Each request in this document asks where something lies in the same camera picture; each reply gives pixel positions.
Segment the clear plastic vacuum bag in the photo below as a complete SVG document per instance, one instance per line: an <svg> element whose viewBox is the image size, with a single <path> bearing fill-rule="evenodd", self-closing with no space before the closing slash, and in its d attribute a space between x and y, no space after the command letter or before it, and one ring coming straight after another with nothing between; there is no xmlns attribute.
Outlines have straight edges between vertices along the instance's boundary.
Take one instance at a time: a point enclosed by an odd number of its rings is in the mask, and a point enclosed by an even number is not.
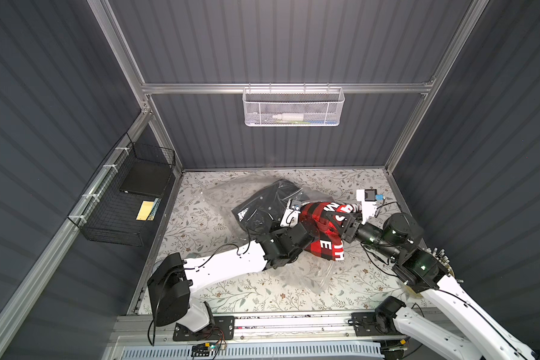
<svg viewBox="0 0 540 360"><path fill-rule="evenodd" d="M251 197L258 190L279 179L256 175L244 176L205 190L202 192L202 195L205 197L205 201L213 206L223 217L226 225L235 235L244 236L248 241L251 241L256 236L261 236L262 234L250 234L244 231L234 218L232 209ZM309 197L309 201L302 202L302 205L314 202L329 202L332 200L332 197L327 194L312 190L309 187L299 187ZM277 230L285 230L287 228L289 227L280 227ZM290 286L306 287L311 292L320 294L328 287L329 277L333 267L332 262L331 260L314 256L304 249L295 262L284 267L269 269L268 271Z"/></svg>

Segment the red black plaid shirt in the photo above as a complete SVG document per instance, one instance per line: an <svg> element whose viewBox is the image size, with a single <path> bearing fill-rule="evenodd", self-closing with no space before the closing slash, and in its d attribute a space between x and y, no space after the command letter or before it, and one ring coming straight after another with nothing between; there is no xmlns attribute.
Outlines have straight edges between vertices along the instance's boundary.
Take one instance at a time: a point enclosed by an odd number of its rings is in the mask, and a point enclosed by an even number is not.
<svg viewBox="0 0 540 360"><path fill-rule="evenodd" d="M318 235L304 250L331 261L344 260L342 234L351 218L361 217L362 206L356 203L309 202L301 207L298 219L309 221Z"/></svg>

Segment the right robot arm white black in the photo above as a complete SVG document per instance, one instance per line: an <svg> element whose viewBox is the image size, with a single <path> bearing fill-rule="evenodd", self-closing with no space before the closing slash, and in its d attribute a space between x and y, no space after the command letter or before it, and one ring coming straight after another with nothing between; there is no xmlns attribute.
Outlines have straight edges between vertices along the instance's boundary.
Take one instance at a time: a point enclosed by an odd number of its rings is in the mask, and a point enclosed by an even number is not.
<svg viewBox="0 0 540 360"><path fill-rule="evenodd" d="M375 310L383 332L400 332L445 359L540 359L540 349L518 340L462 288L443 251L420 243L422 228L411 215L395 213L382 228L355 214L334 213L329 219L342 240L358 242L388 260L395 277L433 304L462 334L445 330L392 296Z"/></svg>

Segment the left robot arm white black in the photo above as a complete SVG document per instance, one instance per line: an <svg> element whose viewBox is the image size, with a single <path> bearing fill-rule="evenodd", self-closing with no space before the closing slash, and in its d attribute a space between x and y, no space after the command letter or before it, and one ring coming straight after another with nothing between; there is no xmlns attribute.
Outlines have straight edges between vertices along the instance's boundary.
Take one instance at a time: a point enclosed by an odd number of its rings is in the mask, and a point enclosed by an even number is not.
<svg viewBox="0 0 540 360"><path fill-rule="evenodd" d="M236 250L202 258L183 259L172 253L147 282L153 325L178 323L191 332L213 325L210 307L195 293L238 276L278 269L298 259L319 233L309 222L258 235Z"/></svg>

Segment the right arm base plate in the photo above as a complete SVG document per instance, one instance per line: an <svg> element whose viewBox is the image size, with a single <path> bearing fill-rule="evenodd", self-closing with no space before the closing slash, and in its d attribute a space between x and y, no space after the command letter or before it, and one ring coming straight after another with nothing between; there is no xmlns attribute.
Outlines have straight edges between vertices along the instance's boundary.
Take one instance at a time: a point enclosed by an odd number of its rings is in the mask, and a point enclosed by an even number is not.
<svg viewBox="0 0 540 360"><path fill-rule="evenodd" d="M353 312L347 323L357 337L405 337L405 334L400 333L389 321L378 319L374 311Z"/></svg>

